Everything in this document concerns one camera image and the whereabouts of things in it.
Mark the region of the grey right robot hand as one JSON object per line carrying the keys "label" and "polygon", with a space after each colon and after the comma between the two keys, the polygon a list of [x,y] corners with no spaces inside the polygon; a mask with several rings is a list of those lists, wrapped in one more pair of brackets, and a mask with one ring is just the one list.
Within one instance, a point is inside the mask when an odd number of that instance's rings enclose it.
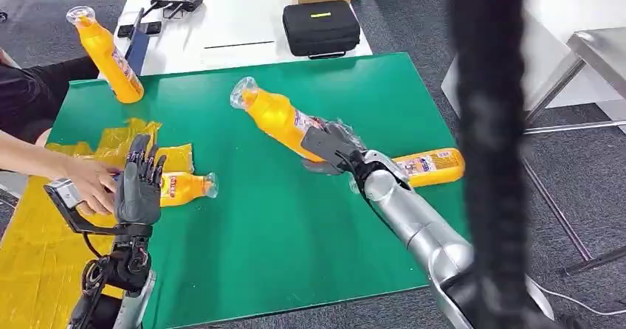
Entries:
{"label": "grey right robot hand", "polygon": [[321,119],[308,128],[300,146],[321,159],[314,162],[312,157],[303,157],[301,164],[307,171],[332,176],[349,171],[352,155],[367,150],[353,128],[341,120]]}

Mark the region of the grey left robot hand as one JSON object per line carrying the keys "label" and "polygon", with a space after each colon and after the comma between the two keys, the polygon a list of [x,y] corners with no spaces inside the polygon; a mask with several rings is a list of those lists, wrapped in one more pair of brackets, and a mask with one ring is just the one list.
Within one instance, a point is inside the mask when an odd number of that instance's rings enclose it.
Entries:
{"label": "grey left robot hand", "polygon": [[155,224],[161,215],[160,193],[165,156],[159,147],[148,147],[151,137],[137,134],[128,151],[123,171],[117,177],[114,216],[120,224]]}

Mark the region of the person's hand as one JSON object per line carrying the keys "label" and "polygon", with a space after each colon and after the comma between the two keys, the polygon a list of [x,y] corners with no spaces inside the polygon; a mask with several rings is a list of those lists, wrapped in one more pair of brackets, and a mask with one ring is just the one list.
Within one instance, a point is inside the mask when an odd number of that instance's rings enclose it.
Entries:
{"label": "person's hand", "polygon": [[83,215],[110,215],[114,211],[117,188],[113,175],[120,170],[104,162],[69,157],[63,163],[63,177],[70,179],[82,201],[77,210]]}

